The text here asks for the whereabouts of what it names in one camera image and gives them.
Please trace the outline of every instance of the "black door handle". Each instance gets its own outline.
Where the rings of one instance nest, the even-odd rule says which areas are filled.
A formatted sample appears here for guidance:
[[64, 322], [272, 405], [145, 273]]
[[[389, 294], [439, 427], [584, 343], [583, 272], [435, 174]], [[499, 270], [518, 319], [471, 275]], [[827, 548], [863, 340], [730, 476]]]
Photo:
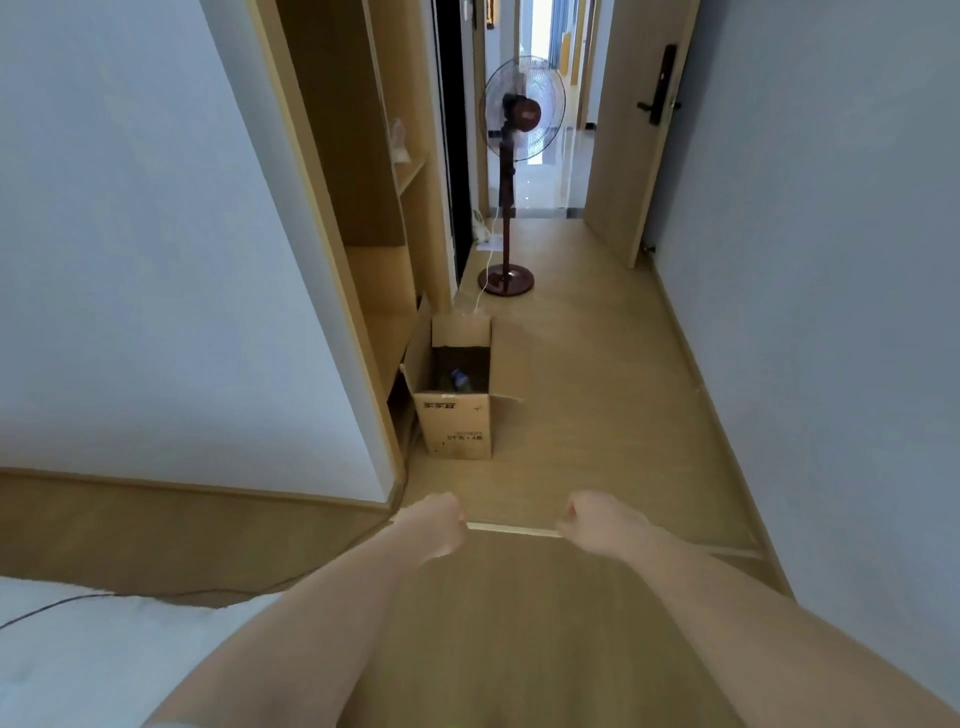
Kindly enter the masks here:
[[677, 60], [677, 44], [670, 43], [663, 48], [663, 60], [660, 62], [660, 75], [657, 78], [657, 88], [654, 90], [652, 104], [636, 103], [638, 109], [650, 112], [650, 123], [658, 127], [663, 118], [663, 105], [666, 103], [666, 92], [670, 88], [670, 76], [673, 74], [673, 64]]

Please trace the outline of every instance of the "open cardboard box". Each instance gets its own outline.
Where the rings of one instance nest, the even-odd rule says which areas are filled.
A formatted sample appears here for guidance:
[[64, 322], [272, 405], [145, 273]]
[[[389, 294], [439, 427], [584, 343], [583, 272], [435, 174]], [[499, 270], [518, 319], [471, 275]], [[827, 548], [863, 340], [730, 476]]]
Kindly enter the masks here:
[[[423, 297], [400, 370], [431, 455], [491, 457], [491, 399], [526, 399], [530, 372], [524, 343], [509, 322], [476, 313], [434, 316]], [[453, 368], [468, 375], [471, 392], [455, 391]]]

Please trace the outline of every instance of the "wooden furniture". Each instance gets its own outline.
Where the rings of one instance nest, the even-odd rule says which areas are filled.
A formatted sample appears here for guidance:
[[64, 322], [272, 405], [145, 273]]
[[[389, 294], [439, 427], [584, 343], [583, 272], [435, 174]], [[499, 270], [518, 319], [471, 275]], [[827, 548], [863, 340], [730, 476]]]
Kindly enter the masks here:
[[[327, 236], [333, 262], [403, 477], [413, 418], [405, 389], [394, 386], [397, 368], [419, 297], [427, 295], [441, 311], [452, 298], [429, 16], [420, 0], [257, 0], [256, 6], [295, 128], [299, 109], [305, 111], [301, 126], [313, 144], [300, 129], [295, 142], [308, 174], [308, 147], [315, 145], [320, 158], [316, 176], [329, 205], [320, 201], [322, 183], [314, 182], [313, 192], [324, 228], [339, 232]], [[268, 15], [279, 21], [273, 33]], [[291, 64], [295, 78], [284, 78], [281, 69]], [[391, 160], [393, 119], [405, 127], [409, 163]]]

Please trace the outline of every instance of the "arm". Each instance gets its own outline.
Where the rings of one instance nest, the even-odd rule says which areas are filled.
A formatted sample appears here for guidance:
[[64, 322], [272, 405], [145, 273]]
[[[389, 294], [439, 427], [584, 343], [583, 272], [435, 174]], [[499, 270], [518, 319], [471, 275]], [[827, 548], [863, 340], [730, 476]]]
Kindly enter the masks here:
[[396, 587], [463, 542], [451, 494], [432, 496], [315, 571], [210, 653], [147, 720], [202, 728], [333, 726]]
[[647, 582], [751, 728], [960, 725], [862, 644], [613, 496], [574, 494], [567, 515], [567, 539]]

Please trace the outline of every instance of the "standing fan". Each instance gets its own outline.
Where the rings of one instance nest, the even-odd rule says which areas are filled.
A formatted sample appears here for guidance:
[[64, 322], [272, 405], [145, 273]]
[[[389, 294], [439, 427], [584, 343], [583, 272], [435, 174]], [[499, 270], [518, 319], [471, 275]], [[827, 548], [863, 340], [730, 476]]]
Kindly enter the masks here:
[[564, 81], [549, 61], [521, 56], [497, 68], [484, 93], [481, 111], [487, 144], [500, 156], [500, 210], [503, 263], [480, 272], [480, 289], [494, 296], [519, 296], [534, 287], [534, 275], [510, 263], [510, 218], [514, 216], [515, 162], [540, 154], [564, 121]]

